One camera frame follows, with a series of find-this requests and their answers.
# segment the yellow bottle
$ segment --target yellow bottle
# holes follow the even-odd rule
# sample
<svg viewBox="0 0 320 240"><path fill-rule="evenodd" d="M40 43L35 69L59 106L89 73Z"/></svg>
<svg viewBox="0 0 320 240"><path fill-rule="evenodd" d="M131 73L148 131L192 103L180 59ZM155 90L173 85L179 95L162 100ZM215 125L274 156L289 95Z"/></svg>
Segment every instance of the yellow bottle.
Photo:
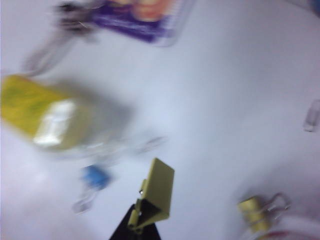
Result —
<svg viewBox="0 0 320 240"><path fill-rule="evenodd" d="M92 116L86 104L20 75L2 81L1 117L36 145L69 149L86 136Z"/></svg>

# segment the black object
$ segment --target black object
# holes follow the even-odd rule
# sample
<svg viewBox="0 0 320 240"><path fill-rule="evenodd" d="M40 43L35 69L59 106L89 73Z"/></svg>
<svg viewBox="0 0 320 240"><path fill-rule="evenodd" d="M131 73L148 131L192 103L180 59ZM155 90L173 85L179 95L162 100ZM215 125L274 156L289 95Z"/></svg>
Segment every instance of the black object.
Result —
<svg viewBox="0 0 320 240"><path fill-rule="evenodd" d="M109 240L161 240L157 227L154 223L145 226L142 234L140 235L135 234L128 228L128 221L134 208L135 205L133 204Z"/></svg>

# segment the white table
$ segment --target white table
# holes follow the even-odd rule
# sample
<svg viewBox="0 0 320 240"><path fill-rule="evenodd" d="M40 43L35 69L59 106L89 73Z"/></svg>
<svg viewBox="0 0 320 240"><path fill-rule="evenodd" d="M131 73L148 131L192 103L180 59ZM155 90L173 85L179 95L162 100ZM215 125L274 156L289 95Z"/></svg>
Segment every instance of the white table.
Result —
<svg viewBox="0 0 320 240"><path fill-rule="evenodd" d="M1 2L2 71L21 69L52 30L49 7L58 2ZM320 97L315 15L281 0L198 0L173 46L108 30L96 37L79 40L43 78L114 99L129 109L132 133L151 129L168 142L122 156L92 210L75 215L80 169L90 162L54 160L3 126L3 239L108 239L139 196L154 156L175 169L171 216L157 223L164 240L237 239L243 221L236 204L249 189L264 184L256 187L261 193L292 196L303 187L288 179L315 180L320 133L302 128ZM301 177L301 169L313 175Z"/></svg>

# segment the purple package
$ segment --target purple package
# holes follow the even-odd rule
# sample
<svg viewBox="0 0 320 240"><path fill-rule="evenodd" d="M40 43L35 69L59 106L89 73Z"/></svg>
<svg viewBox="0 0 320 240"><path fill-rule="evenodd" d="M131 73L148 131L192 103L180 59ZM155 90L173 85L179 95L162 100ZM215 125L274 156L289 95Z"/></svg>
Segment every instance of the purple package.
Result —
<svg viewBox="0 0 320 240"><path fill-rule="evenodd" d="M106 0L91 19L101 28L167 46L173 43L191 4L192 0Z"/></svg>

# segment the blue binder clip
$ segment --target blue binder clip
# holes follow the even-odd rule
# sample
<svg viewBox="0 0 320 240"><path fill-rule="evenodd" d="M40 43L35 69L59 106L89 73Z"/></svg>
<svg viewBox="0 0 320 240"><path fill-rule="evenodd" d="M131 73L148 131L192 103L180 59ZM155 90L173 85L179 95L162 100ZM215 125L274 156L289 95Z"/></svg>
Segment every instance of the blue binder clip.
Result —
<svg viewBox="0 0 320 240"><path fill-rule="evenodd" d="M97 165L90 165L83 169L84 191L80 200L73 205L76 213L84 213L92 207L99 191L104 189L110 181L110 176Z"/></svg>

